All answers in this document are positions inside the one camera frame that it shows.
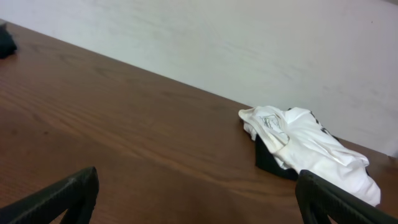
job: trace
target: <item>black fabric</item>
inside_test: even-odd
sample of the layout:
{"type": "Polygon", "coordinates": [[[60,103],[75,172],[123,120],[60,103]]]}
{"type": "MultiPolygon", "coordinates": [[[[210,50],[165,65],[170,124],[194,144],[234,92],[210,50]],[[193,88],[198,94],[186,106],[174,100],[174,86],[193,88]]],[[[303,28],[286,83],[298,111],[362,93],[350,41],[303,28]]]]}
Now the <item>black fabric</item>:
{"type": "Polygon", "coordinates": [[[0,26],[0,59],[12,55],[17,50],[17,46],[7,32],[5,26],[0,26]]]}
{"type": "Polygon", "coordinates": [[[268,151],[267,146],[256,136],[256,166],[262,170],[275,174],[289,180],[297,180],[298,173],[294,169],[282,169],[274,159],[274,156],[268,151]]]}
{"type": "Polygon", "coordinates": [[[66,209],[61,224],[88,224],[99,183],[89,167],[0,209],[0,223],[48,224],[66,209]]]}
{"type": "Polygon", "coordinates": [[[295,188],[304,224],[337,223],[398,224],[398,220],[357,197],[302,170],[295,188]]]}

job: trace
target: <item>brown tabletop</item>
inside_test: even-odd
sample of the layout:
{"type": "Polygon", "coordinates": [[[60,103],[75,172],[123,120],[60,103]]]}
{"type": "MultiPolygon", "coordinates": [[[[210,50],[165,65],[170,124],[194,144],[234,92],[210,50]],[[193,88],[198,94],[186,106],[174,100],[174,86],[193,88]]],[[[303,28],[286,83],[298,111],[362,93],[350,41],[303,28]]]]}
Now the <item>brown tabletop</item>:
{"type": "MultiPolygon", "coordinates": [[[[9,24],[0,60],[0,207],[95,166],[91,223],[302,223],[295,182],[254,166],[245,105],[9,24]]],[[[395,159],[371,161],[398,217],[395,159]]]]}

